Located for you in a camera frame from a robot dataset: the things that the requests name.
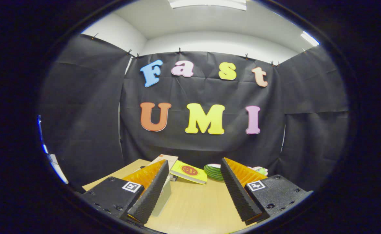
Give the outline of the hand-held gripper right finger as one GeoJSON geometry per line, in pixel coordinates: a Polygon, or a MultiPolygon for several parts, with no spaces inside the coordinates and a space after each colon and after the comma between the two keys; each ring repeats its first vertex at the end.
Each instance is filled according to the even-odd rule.
{"type": "Polygon", "coordinates": [[[228,158],[222,158],[220,170],[238,215],[246,225],[269,222],[312,194],[282,175],[267,177],[228,158]]]}

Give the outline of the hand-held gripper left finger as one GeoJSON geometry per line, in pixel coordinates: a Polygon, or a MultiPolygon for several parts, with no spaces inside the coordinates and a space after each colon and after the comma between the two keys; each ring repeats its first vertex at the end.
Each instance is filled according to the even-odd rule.
{"type": "Polygon", "coordinates": [[[110,176],[80,196],[112,219],[144,225],[156,206],[168,175],[168,161],[161,160],[122,179],[110,176]]]}

